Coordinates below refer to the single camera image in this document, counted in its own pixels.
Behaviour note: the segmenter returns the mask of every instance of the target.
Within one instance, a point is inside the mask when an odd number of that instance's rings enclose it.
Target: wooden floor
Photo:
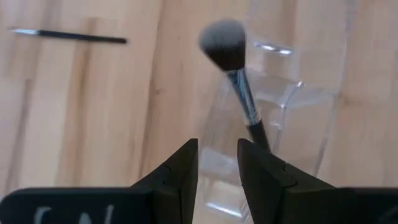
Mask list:
[[[219,76],[197,47],[249,0],[0,0],[0,196],[131,185],[200,138]],[[398,185],[398,1],[360,0],[322,177]],[[127,37],[128,45],[10,27]]]

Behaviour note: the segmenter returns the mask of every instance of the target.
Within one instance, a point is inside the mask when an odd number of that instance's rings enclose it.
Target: clear acrylic holder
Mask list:
[[[343,79],[353,9],[354,0],[253,0],[248,12],[247,74],[271,150],[315,176]],[[194,223],[252,222],[236,160],[239,138],[250,136],[225,78],[200,139]]]

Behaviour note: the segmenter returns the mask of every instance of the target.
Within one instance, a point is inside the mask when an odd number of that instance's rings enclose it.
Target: thin makeup brush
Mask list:
[[[84,40],[84,41],[89,41],[89,42],[107,42],[107,43],[114,43],[114,44],[126,44],[127,43],[127,40],[125,38],[119,38],[119,37],[103,37],[103,36],[97,36],[97,35],[73,34],[73,33],[67,33],[67,32],[36,30],[36,29],[12,28],[10,30],[12,30],[13,32],[15,32],[17,34],[36,35],[36,36],[41,36],[41,37]]]

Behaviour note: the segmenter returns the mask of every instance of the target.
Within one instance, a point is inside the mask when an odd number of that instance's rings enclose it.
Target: black plastic object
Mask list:
[[[115,44],[126,44],[127,43],[127,39],[120,38],[120,37],[102,37],[102,36],[97,36],[97,35],[72,34],[72,33],[49,31],[49,30],[39,30],[38,35],[42,36],[42,37],[85,40],[85,41],[90,41],[90,42],[107,42],[107,43],[115,43]]]
[[[198,140],[191,139],[130,188],[17,190],[0,203],[2,224],[192,223]]]
[[[267,152],[271,152],[271,148],[269,147],[268,137],[266,131],[264,129],[264,125],[262,120],[254,125],[247,126],[247,129],[251,135],[252,140],[260,147],[265,149]]]
[[[398,223],[398,189],[335,188],[245,139],[238,163],[255,224]]]

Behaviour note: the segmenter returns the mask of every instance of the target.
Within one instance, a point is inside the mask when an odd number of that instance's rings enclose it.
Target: brush handle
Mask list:
[[[85,34],[72,34],[72,33],[56,32],[49,30],[39,30],[37,35],[44,37],[63,38],[63,39],[85,40],[91,42],[108,42],[108,43],[117,43],[117,44],[127,43],[127,40],[125,38],[101,37],[96,35],[85,35]]]
[[[267,134],[264,129],[264,124],[262,123],[262,120],[260,120],[260,122],[258,122],[257,124],[248,125],[246,127],[254,143],[265,149],[267,152],[271,153]]]

